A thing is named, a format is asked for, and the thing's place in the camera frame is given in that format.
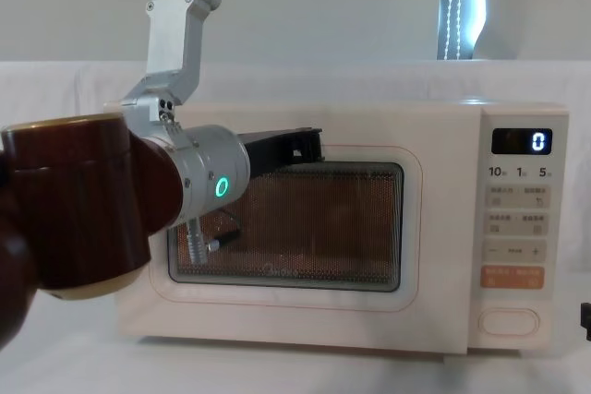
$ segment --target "number 0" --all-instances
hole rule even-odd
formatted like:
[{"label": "number 0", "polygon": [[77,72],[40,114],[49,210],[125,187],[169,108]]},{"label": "number 0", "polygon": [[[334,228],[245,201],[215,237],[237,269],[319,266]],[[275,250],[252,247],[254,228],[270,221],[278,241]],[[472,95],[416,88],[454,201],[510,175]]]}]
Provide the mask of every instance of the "number 0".
[{"label": "number 0", "polygon": [[541,151],[546,147],[546,135],[544,133],[535,133],[532,137],[532,149]]}]

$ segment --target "mesh screen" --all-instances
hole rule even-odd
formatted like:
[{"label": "mesh screen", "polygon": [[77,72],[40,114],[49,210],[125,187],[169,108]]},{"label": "mesh screen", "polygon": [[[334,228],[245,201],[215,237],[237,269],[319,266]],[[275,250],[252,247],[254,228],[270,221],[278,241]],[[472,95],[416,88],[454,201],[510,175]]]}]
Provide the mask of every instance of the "mesh screen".
[{"label": "mesh screen", "polygon": [[[394,291],[400,279],[403,172],[394,163],[297,165],[250,182],[225,207],[241,237],[206,265],[191,264],[185,225],[169,232],[176,281]],[[236,229],[201,218],[206,238]]]}]

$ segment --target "white microwave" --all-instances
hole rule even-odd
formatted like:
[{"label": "white microwave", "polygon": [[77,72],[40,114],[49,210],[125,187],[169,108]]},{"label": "white microwave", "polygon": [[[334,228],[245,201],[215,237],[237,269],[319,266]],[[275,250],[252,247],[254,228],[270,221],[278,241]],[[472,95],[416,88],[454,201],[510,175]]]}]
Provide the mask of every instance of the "white microwave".
[{"label": "white microwave", "polygon": [[192,265],[184,228],[117,295],[126,334],[464,353],[548,344],[568,113],[554,104],[193,104],[183,126],[321,128],[253,180]]}]

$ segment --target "digital display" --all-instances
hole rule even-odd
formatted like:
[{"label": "digital display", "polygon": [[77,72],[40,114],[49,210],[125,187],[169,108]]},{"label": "digital display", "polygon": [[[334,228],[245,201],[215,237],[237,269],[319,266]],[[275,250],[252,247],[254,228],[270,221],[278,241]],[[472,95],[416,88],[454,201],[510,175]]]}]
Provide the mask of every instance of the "digital display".
[{"label": "digital display", "polygon": [[547,156],[552,152],[548,128],[496,128],[492,132],[493,154]]}]

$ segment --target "microwave button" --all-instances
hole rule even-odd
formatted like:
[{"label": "microwave button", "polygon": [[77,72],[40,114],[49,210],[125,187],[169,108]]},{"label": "microwave button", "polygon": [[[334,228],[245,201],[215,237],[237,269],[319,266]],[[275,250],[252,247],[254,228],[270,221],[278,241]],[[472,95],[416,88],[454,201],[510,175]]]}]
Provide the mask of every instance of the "microwave button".
[{"label": "microwave button", "polygon": [[545,240],[489,238],[484,241],[483,262],[543,263],[545,260]]},{"label": "microwave button", "polygon": [[548,233],[549,215],[546,213],[490,212],[486,216],[487,235],[532,235]]},{"label": "microwave button", "polygon": [[539,316],[530,309],[490,308],[480,316],[478,326],[491,336],[529,336],[539,329]]},{"label": "microwave button", "polygon": [[506,290],[541,290],[545,270],[542,267],[486,265],[480,272],[480,286]]},{"label": "microwave button", "polygon": [[546,209],[550,206],[548,185],[490,185],[487,207]]}]

